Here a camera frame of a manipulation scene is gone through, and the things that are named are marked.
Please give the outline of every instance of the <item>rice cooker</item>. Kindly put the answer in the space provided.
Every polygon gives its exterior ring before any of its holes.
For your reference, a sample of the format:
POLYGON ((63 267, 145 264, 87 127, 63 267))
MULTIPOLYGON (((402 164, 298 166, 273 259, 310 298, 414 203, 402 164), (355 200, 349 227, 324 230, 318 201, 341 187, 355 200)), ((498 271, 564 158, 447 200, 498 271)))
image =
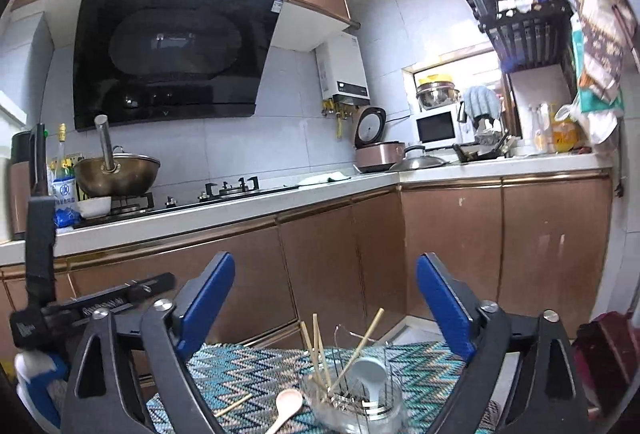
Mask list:
POLYGON ((356 168, 363 174, 385 172, 404 158, 405 144, 399 141, 380 142, 385 131, 386 112, 380 107, 361 107, 354 117, 353 144, 356 147, 356 168))

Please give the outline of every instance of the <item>water heater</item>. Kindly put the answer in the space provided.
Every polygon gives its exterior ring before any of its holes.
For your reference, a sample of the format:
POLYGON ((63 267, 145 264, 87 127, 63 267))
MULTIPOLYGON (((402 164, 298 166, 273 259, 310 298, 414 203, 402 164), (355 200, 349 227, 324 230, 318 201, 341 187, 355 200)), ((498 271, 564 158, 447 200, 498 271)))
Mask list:
POLYGON ((360 46, 355 36, 338 33, 316 48, 322 99, 362 106, 369 104, 360 46))

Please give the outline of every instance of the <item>gas stove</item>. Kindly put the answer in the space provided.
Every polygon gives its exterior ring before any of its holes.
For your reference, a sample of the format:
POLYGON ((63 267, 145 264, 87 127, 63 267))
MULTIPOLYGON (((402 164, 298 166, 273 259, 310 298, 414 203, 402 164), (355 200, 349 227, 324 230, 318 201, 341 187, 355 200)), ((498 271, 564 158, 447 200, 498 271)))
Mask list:
POLYGON ((238 179, 238 184, 233 185, 224 181, 219 188, 217 183, 206 183, 204 191, 198 196, 197 203, 188 203, 180 205, 173 197, 167 197, 164 208, 156 208, 154 197, 151 192, 142 195, 142 197, 114 197, 111 204, 111 213, 104 217, 96 217, 95 219, 87 219, 74 225, 75 229, 88 226, 97 226, 98 224, 117 223, 137 217, 147 217, 149 215, 159 215, 175 210, 187 210, 189 208, 198 208, 205 205, 214 205, 217 203, 226 203, 236 201, 238 199, 246 199, 248 197, 256 197, 258 195, 276 194, 278 192, 287 192, 296 190, 297 185, 290 187, 275 187, 270 189, 260 188, 257 176, 238 179))

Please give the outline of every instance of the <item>white bowl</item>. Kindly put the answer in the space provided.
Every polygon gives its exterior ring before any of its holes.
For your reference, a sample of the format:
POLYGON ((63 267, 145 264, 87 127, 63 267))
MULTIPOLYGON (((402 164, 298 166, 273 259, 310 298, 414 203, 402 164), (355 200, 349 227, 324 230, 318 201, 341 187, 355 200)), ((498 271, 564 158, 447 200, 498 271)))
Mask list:
POLYGON ((111 211, 111 196, 93 197, 84 201, 78 201, 76 205, 83 219, 103 217, 111 211))

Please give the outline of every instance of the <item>thermos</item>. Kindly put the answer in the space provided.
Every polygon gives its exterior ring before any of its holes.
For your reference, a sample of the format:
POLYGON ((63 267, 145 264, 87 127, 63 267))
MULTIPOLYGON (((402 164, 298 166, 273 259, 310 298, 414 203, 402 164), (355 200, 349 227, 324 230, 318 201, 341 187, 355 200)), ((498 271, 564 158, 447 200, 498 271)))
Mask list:
POLYGON ((47 195, 47 149, 44 125, 18 132, 11 139, 9 197, 13 239, 24 239, 32 195, 47 195))

